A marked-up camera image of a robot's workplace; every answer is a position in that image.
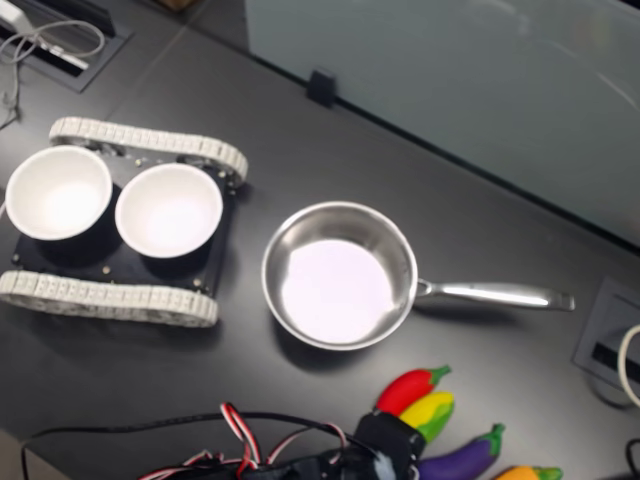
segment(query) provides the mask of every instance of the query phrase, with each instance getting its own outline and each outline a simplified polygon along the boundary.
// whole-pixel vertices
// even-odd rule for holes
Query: white track
[[[226,170],[235,179],[236,186],[245,182],[249,170],[247,159],[237,148],[215,138],[129,127],[88,118],[61,118],[51,127],[49,141],[52,145],[90,142],[98,146],[106,144],[200,158]]]
[[[49,134],[54,145],[81,144],[115,151],[136,148],[202,159],[223,168],[235,186],[247,177],[247,159],[235,147],[198,135],[128,127],[98,120],[67,117]],[[182,327],[211,327],[218,305],[205,294],[154,285],[115,285],[27,271],[0,277],[0,299],[57,315],[73,315]]]

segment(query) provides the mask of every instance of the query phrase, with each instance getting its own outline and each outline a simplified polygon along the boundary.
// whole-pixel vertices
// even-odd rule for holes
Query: toy vegetable
[[[496,461],[502,447],[504,425],[472,440],[458,450],[418,464],[420,480],[475,480]]]
[[[431,393],[440,379],[450,371],[448,365],[433,370],[411,370],[396,378],[384,389],[378,398],[376,408],[397,417],[413,402]]]
[[[453,394],[432,393],[413,402],[402,412],[400,420],[418,430],[427,443],[430,443],[447,424],[453,413],[453,405]]]
[[[495,480],[561,480],[562,476],[559,468],[514,467]]]

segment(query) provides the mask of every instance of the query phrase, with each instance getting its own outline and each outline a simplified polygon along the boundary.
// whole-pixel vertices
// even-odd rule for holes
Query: white bowl
[[[190,165],[150,168],[122,190],[116,225],[131,248],[171,258],[202,246],[218,228],[222,195],[213,179]]]
[[[26,159],[7,185],[7,215],[25,235],[62,240],[84,232],[104,213],[113,184],[97,154],[51,147]]]

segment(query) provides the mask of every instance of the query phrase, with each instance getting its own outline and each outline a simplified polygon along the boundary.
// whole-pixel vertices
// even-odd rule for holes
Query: desk surface
[[[130,48],[84,95],[24,69],[27,116],[0,133],[7,159],[1,180],[6,183],[15,165],[44,147],[50,123],[68,114],[236,145],[249,158],[249,184],[217,295],[221,322],[192,331],[51,318],[1,304],[1,427],[24,438],[54,426],[214,411],[229,400],[240,409],[353,429],[390,379],[448,363],[454,372],[442,388],[455,393],[456,411],[430,454],[456,448],[500,421],[507,431],[492,473],[512,464],[560,465],[567,479],[625,472],[623,446],[638,435],[640,417],[596,398],[571,357],[605,276],[640,289],[638,258],[349,112],[323,109],[251,60],[158,12],[149,15],[161,27],[133,25]],[[136,22],[135,15],[129,18]],[[136,63],[136,55],[153,52],[151,65]],[[434,306],[412,312],[395,334],[367,350],[308,348],[271,318],[260,261],[287,216],[335,199],[361,202],[392,218],[426,279],[546,285],[574,293],[578,308],[563,314]],[[16,238],[8,220],[0,221],[1,270],[9,268]],[[255,427],[265,446],[287,431],[266,423]],[[36,450],[71,478],[106,480],[133,478],[202,448],[239,449],[233,442],[224,426],[203,424],[124,436],[60,436],[42,440]],[[291,454],[328,446],[312,435]]]

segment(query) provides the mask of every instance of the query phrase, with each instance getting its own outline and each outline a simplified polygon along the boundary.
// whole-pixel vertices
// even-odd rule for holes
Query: desk outlet box
[[[573,361],[589,373],[620,388],[618,351],[622,337],[640,324],[640,292],[605,278],[582,332]],[[640,391],[640,341],[632,342],[627,375]]]

